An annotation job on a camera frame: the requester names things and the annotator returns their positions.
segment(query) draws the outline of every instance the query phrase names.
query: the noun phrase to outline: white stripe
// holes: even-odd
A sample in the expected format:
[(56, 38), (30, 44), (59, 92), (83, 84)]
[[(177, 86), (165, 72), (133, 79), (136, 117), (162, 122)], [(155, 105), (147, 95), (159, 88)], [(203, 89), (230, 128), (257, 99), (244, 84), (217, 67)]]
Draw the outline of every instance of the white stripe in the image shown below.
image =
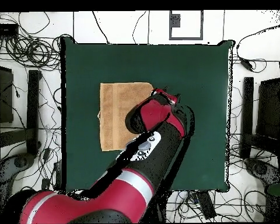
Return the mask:
[(42, 204), (43, 204), (44, 202), (46, 202), (49, 198), (51, 198), (51, 197), (53, 197), (53, 196), (55, 196), (55, 195), (57, 195), (57, 193), (53, 192), (53, 193), (51, 193), (51, 194), (45, 196), (44, 198), (42, 198), (42, 199), (34, 206), (33, 210), (31, 211), (31, 213), (30, 213), (30, 215), (29, 215), (29, 217), (28, 217), (27, 224), (32, 224), (33, 218), (34, 218), (36, 212), (37, 212), (37, 211), (39, 210), (39, 208), (42, 206)]
[(125, 181), (133, 186), (143, 196), (146, 206), (148, 205), (149, 201), (152, 199), (152, 190), (143, 178), (131, 171), (123, 170), (121, 175), (116, 179)]

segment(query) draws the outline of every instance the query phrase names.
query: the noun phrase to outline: dark green table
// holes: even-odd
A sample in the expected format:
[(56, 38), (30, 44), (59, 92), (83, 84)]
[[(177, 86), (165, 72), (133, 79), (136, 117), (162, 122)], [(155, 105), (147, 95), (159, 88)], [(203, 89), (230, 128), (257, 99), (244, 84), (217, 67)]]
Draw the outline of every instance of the dark green table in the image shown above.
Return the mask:
[(221, 45), (74, 44), (65, 39), (66, 190), (89, 188), (118, 155), (102, 152), (99, 87), (110, 82), (150, 82), (181, 93), (195, 114), (195, 134), (173, 190), (226, 189), (228, 58)]

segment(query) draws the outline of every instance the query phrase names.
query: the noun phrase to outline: black frame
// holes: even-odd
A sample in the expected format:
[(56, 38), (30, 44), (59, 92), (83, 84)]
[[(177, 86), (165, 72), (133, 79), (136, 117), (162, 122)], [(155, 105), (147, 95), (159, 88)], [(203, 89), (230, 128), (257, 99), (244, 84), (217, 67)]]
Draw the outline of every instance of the black frame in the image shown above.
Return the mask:
[(180, 27), (180, 15), (172, 14), (172, 10), (169, 11), (169, 40), (203, 40), (203, 22), (204, 22), (204, 11), (201, 10), (200, 15), (200, 37), (172, 37), (172, 28)]

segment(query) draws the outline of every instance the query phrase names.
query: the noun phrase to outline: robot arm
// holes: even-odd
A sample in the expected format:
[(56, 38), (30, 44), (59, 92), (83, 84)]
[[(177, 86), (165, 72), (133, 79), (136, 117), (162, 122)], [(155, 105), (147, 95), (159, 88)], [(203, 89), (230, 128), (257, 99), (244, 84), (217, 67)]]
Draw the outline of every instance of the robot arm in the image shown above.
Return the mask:
[(19, 192), (6, 206), (6, 221), (138, 223), (186, 135), (186, 115), (177, 101), (176, 96), (155, 89), (131, 110), (126, 126), (139, 136), (81, 193), (89, 200), (78, 201), (53, 191)]

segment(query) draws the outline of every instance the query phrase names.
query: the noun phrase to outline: brown towel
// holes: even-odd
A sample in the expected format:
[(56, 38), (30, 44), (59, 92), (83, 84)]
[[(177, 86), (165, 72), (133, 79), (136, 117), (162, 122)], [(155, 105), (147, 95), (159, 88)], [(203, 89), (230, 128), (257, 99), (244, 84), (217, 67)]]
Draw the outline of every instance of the brown towel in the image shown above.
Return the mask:
[(148, 82), (100, 84), (100, 146), (102, 151), (125, 148), (137, 135), (125, 126), (125, 116), (153, 90)]

